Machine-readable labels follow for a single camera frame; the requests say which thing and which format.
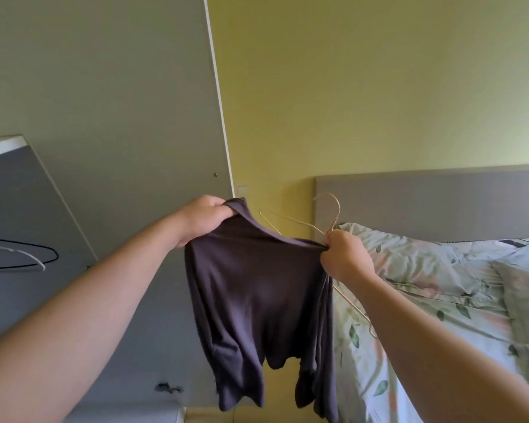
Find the left hand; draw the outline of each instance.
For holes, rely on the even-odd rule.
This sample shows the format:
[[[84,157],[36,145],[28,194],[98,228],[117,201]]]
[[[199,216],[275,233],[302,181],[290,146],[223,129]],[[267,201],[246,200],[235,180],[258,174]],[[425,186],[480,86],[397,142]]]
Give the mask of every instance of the left hand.
[[[215,196],[200,196],[190,200],[173,216],[181,226],[181,235],[176,245],[180,248],[192,239],[215,230],[222,221],[235,215],[229,206],[223,206],[224,199]]]

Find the bed sheet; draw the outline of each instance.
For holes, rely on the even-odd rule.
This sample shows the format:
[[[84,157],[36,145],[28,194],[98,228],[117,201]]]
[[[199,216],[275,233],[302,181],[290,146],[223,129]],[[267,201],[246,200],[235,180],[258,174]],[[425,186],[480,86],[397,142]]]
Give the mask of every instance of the bed sheet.
[[[513,333],[502,298],[501,278],[489,262],[514,252],[516,246],[524,244],[525,241],[451,244],[464,256],[466,269],[486,284],[486,292],[481,299],[443,296],[412,285],[392,286],[503,367],[520,373]],[[362,308],[343,284],[334,282],[354,304]],[[369,334],[367,321],[338,294],[333,297],[339,421],[421,423],[380,342]]]

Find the light switch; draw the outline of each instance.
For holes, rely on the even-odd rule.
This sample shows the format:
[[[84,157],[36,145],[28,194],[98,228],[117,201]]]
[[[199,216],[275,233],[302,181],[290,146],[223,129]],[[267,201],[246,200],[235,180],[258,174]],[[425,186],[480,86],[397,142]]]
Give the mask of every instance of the light switch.
[[[238,185],[235,190],[235,197],[247,197],[249,195],[248,185]]]

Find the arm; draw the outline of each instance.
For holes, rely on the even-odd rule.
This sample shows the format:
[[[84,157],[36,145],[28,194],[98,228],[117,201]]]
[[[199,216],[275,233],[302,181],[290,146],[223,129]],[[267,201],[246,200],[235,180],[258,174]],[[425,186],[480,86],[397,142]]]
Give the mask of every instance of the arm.
[[[212,196],[156,221],[0,337],[0,423],[59,422],[112,356],[163,258],[230,216]]]
[[[359,238],[328,237],[322,265],[363,304],[396,374],[425,422],[529,422],[529,386],[374,273]]]

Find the forearm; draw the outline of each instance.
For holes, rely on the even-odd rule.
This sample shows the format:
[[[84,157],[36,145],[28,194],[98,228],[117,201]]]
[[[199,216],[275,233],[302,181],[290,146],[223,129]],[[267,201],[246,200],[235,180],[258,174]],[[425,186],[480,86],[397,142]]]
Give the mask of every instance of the forearm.
[[[112,356],[179,222],[155,222],[0,338],[0,422],[66,416]]]
[[[529,422],[529,386],[452,334],[377,276],[349,274],[398,378],[421,418]]]

